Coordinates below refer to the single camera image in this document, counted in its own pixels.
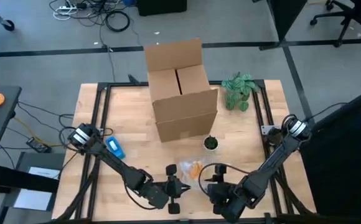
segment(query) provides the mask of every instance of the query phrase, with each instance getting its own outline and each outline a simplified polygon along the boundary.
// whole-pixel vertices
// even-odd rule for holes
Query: small black pot
[[[214,151],[214,150],[218,149],[219,143],[218,143],[217,138],[208,136],[204,139],[203,146],[206,150]]]

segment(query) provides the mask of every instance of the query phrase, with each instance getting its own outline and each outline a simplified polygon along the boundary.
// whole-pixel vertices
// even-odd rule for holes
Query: blue object
[[[113,153],[116,157],[118,157],[119,159],[125,158],[125,153],[123,152],[123,149],[113,136],[106,139],[106,145],[108,146],[110,152]]]
[[[133,6],[136,3],[136,0],[123,0],[124,5]]]

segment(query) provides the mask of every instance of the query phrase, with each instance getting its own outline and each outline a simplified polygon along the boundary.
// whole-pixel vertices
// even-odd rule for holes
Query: floor
[[[0,14],[16,24],[16,30],[12,33],[0,26],[0,52],[101,47],[98,26],[85,27],[73,19],[55,20],[48,3],[48,0],[0,0]],[[53,3],[53,7],[62,4],[60,0]],[[103,41],[110,47],[134,47],[195,37],[200,37],[203,43],[278,40],[266,1],[253,4],[247,0],[233,0],[232,3],[195,0],[188,4],[186,12],[149,17],[140,17],[136,8],[127,8],[125,11],[133,19],[133,29],[139,38],[131,29],[113,33],[102,27]],[[309,25],[313,15],[323,12],[323,4],[306,4],[288,32],[287,40],[338,38],[342,28],[340,19],[321,18],[315,27]],[[118,19],[115,24],[120,26],[122,22]],[[345,38],[361,39],[360,25],[351,23]],[[289,51],[296,71],[290,70],[290,58],[286,58],[282,48],[266,51],[260,51],[258,47],[207,48],[203,50],[203,58],[210,80],[223,80],[238,71],[251,73],[256,79],[281,80],[290,113],[300,118],[305,117],[307,110],[315,114],[331,104],[350,101],[361,94],[361,44],[345,44],[338,49],[332,45],[293,46],[289,47]],[[111,58],[117,82],[127,82],[127,74],[146,81],[142,51],[111,53]],[[21,101],[56,113],[74,112],[81,83],[112,81],[107,53],[0,57],[0,85],[19,85],[23,88]],[[60,126],[56,116],[27,109],[42,122]],[[322,119],[330,112],[315,120]],[[56,131],[41,126],[22,110],[16,109],[16,113],[44,141],[57,142]],[[27,134],[15,121],[11,121],[9,127]],[[1,144],[25,147],[25,141],[17,133],[6,131]],[[63,149],[56,149],[55,152],[64,153]],[[11,150],[9,153],[16,162],[20,151]],[[2,151],[0,165],[11,166],[9,158]],[[35,223],[35,217],[40,217],[38,222],[46,222],[49,219],[47,214],[43,216],[35,211],[14,209],[8,213],[5,223],[25,223],[25,220]]]

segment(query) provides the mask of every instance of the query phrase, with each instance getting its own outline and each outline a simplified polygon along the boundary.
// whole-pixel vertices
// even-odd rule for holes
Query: green leaf
[[[254,81],[245,82],[247,86],[249,86],[251,89],[258,91],[258,86],[255,84]]]
[[[233,109],[235,109],[235,105],[236,105],[236,104],[232,104],[232,103],[226,102],[226,109],[228,109],[228,110],[233,110]]]
[[[249,86],[245,85],[240,88],[240,91],[243,95],[247,96],[247,95],[250,95],[251,88]]]
[[[222,86],[225,87],[227,91],[234,91],[233,82],[229,79],[222,81]]]
[[[233,78],[237,78],[239,76],[240,76],[240,72],[236,72],[236,73],[233,74]]]
[[[241,111],[246,111],[246,110],[248,109],[248,102],[241,101],[241,102],[238,104],[238,108],[239,108]]]
[[[250,74],[243,74],[240,76],[244,81],[251,80],[253,77]]]
[[[235,78],[235,84],[234,84],[235,88],[241,88],[244,85],[245,85],[245,82],[242,78],[240,78],[240,77]]]
[[[232,110],[235,105],[240,101],[240,94],[238,93],[228,93],[226,95],[226,109]]]
[[[249,99],[249,97],[250,97],[250,94],[244,95],[244,96],[241,98],[241,100],[242,100],[242,101],[247,101],[247,100]]]

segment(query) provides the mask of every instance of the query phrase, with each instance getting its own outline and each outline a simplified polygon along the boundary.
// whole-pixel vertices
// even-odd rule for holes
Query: office chair
[[[340,47],[342,45],[342,38],[348,29],[349,22],[353,19],[356,22],[358,22],[361,25],[361,0],[351,0],[354,4],[354,8],[350,8],[346,6],[345,4],[342,4],[341,2],[335,1],[335,0],[327,0],[326,2],[326,9],[328,11],[331,11],[331,9],[334,7],[334,5],[339,6],[342,11],[340,12],[331,12],[331,13],[325,13],[325,14],[319,14],[313,17],[311,20],[311,26],[314,26],[317,24],[317,18],[320,17],[338,17],[342,16],[345,19],[341,22],[341,25],[344,25],[344,28],[342,28],[341,35],[339,36],[337,42],[334,44],[334,47]]]

